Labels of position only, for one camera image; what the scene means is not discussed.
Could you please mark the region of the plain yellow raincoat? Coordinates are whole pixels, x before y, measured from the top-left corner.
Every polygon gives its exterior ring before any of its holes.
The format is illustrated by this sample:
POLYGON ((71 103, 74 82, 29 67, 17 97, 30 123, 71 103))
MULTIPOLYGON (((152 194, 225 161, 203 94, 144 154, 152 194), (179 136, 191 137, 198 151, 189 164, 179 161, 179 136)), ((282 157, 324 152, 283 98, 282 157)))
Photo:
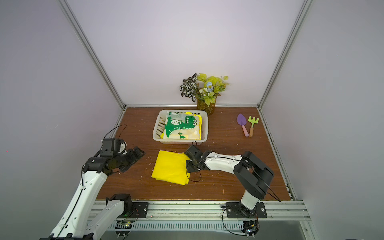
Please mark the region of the plain yellow raincoat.
POLYGON ((184 153, 159 151, 152 178, 173 184, 189 183, 190 174, 187 173, 186 161, 189 158, 184 153))

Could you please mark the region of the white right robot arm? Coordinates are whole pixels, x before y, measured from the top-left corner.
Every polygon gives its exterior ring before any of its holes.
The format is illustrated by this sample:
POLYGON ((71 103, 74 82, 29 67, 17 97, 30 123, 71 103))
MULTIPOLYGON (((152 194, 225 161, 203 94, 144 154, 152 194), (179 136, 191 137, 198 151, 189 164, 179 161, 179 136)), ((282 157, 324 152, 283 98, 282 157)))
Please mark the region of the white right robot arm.
POLYGON ((187 173, 205 170, 222 171, 233 174, 245 189, 242 199, 235 209, 244 216, 256 214, 256 206, 271 190, 274 172, 252 152, 242 155, 221 155, 212 151, 201 152, 191 145, 186 151, 187 173))

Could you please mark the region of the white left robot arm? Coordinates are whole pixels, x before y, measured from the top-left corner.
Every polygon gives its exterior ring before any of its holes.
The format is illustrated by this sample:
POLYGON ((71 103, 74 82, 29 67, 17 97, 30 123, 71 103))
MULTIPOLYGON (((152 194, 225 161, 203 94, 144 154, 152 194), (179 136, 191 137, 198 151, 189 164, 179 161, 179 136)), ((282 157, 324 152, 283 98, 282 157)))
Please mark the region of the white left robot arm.
POLYGON ((99 240, 118 218, 136 218, 130 194, 115 194, 106 199, 103 210, 89 222, 94 202, 107 178, 126 172, 145 155, 139 147, 127 148, 122 139, 103 139, 102 147, 82 166, 78 188, 49 240, 99 240))

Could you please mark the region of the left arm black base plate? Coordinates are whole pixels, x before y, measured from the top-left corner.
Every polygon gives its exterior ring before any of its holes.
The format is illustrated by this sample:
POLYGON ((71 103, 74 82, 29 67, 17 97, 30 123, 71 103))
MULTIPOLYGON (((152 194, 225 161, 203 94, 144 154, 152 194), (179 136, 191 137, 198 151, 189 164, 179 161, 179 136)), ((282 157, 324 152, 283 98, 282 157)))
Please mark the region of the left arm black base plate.
POLYGON ((145 219, 147 217, 149 202, 133 202, 132 210, 118 216, 118 219, 145 219))

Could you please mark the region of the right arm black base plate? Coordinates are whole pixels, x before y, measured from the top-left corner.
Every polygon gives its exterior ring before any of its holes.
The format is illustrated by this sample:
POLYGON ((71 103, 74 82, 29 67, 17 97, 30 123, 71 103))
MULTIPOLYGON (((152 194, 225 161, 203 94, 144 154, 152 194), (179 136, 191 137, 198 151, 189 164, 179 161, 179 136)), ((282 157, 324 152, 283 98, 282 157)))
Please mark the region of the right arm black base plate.
POLYGON ((229 219, 266 219, 268 217, 263 202, 257 202, 252 210, 242 206, 240 202, 226 202, 225 209, 229 219))

